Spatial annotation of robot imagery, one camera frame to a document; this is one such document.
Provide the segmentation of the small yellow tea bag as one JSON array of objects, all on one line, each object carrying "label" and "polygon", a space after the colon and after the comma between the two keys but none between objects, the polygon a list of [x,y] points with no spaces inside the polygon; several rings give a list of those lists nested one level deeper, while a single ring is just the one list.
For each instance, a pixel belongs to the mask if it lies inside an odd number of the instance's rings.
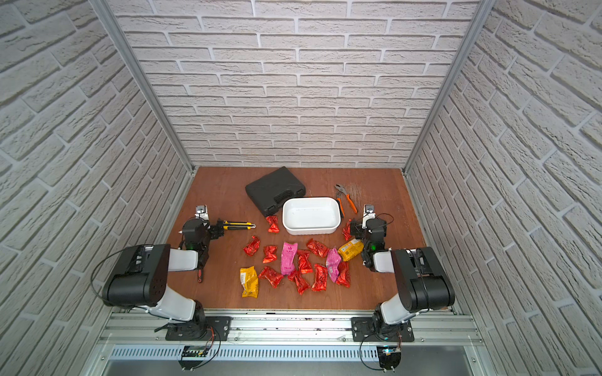
[{"label": "small yellow tea bag", "polygon": [[342,260],[349,262],[356,256],[360,255],[364,249],[364,244],[359,239],[352,239],[338,249]]}]

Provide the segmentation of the red tea bag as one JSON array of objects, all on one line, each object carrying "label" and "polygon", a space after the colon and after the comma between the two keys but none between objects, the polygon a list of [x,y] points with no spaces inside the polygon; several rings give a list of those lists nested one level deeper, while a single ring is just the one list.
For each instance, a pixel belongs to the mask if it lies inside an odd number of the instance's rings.
[{"label": "red tea bag", "polygon": [[341,262],[338,265],[338,277],[336,279],[336,283],[340,286],[344,286],[345,288],[351,287],[351,276],[350,276],[350,268],[348,262]]},{"label": "red tea bag", "polygon": [[279,225],[278,225],[278,221],[277,221],[277,216],[276,215],[267,216],[266,217],[266,221],[269,224],[269,227],[268,227],[268,232],[269,233],[280,233],[280,228],[279,228]]},{"label": "red tea bag", "polygon": [[310,252],[307,250],[299,250],[298,256],[298,270],[301,274],[312,274],[314,272],[310,262]]},{"label": "red tea bag", "polygon": [[304,279],[303,274],[298,270],[291,272],[291,274],[288,275],[288,279],[295,283],[299,295],[302,295],[310,287],[308,282]]},{"label": "red tea bag", "polygon": [[343,230],[342,230],[342,234],[343,234],[346,242],[348,242],[354,238],[354,236],[351,234],[351,223],[352,223],[352,220],[349,219],[346,222],[346,225],[343,227]]},{"label": "red tea bag", "polygon": [[248,256],[254,256],[260,249],[260,238],[253,235],[252,240],[244,247],[244,253]]},{"label": "red tea bag", "polygon": [[321,258],[326,258],[330,251],[330,248],[320,241],[315,241],[314,239],[310,239],[307,242],[307,249],[314,253],[316,256]]},{"label": "red tea bag", "polygon": [[329,279],[329,270],[326,266],[316,263],[314,265],[314,283],[312,291],[325,291]]},{"label": "red tea bag", "polygon": [[263,253],[263,264],[268,264],[277,261],[277,246],[267,245],[264,247]]}]

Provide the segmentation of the yellow tea bag packet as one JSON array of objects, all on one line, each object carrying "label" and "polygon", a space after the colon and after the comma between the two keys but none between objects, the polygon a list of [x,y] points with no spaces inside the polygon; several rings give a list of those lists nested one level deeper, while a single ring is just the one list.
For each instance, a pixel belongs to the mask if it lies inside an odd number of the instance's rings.
[{"label": "yellow tea bag packet", "polygon": [[243,298],[257,298],[259,295],[259,278],[254,266],[241,268],[239,273]]}]

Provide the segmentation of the white plastic storage box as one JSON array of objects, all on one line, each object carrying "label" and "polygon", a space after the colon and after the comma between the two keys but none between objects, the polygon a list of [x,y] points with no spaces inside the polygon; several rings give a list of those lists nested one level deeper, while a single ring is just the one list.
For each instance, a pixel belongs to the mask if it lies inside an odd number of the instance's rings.
[{"label": "white plastic storage box", "polygon": [[330,197],[303,197],[287,200],[282,223],[290,235],[334,233],[341,224],[338,202]]}]

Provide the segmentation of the red tea bag packet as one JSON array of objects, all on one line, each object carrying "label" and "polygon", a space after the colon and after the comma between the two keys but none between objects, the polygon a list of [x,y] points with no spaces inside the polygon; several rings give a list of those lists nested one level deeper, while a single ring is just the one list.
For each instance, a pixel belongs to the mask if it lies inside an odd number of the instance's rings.
[{"label": "red tea bag packet", "polygon": [[265,266],[260,272],[259,278],[267,280],[273,288],[277,288],[282,282],[284,276],[275,269]]}]

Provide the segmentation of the magenta tea bag packet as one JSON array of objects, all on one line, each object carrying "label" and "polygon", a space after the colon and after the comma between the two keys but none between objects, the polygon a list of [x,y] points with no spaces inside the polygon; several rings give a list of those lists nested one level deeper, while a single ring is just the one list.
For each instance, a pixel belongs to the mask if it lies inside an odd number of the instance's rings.
[{"label": "magenta tea bag packet", "polygon": [[290,244],[285,242],[282,248],[281,255],[281,274],[288,276],[295,271],[294,258],[298,251],[298,244]]}]

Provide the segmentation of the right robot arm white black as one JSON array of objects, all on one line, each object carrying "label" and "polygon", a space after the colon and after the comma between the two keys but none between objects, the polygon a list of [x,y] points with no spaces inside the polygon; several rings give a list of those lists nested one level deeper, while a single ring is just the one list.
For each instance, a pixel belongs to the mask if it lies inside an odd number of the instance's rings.
[{"label": "right robot arm white black", "polygon": [[350,232],[363,244],[363,265],[374,273],[393,274],[397,286],[396,295],[379,304],[366,324],[356,325],[362,339],[395,338],[420,313],[455,304],[455,290],[432,248],[387,248],[387,221],[377,217],[352,220]]}]

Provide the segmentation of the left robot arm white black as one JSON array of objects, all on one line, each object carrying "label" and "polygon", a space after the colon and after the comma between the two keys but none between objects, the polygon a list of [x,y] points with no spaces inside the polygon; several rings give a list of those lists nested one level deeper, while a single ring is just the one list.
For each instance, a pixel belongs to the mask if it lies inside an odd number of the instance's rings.
[{"label": "left robot arm white black", "polygon": [[166,331],[167,341],[224,341],[229,332],[227,318],[208,318],[202,304],[168,285],[171,272],[194,271],[200,284],[205,277],[212,240],[224,235],[224,222],[211,224],[197,216],[182,229],[182,248],[170,244],[140,244],[115,254],[117,260],[100,298],[106,306],[139,309],[166,319],[157,330]]}]

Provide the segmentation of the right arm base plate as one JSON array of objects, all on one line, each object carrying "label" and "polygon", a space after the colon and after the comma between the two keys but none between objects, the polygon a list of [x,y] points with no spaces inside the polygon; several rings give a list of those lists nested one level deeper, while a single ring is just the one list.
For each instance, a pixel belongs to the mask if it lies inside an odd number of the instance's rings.
[{"label": "right arm base plate", "polygon": [[410,322],[389,325],[375,321],[373,317],[352,317],[351,333],[354,342],[365,340],[411,343],[415,341]]}]

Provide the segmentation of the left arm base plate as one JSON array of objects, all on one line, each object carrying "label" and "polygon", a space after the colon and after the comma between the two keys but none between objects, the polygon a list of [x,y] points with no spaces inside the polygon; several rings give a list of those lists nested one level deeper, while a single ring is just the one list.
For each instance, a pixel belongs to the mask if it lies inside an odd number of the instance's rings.
[{"label": "left arm base plate", "polygon": [[202,321],[168,323],[166,341],[226,341],[230,332],[231,316],[208,316]]}]

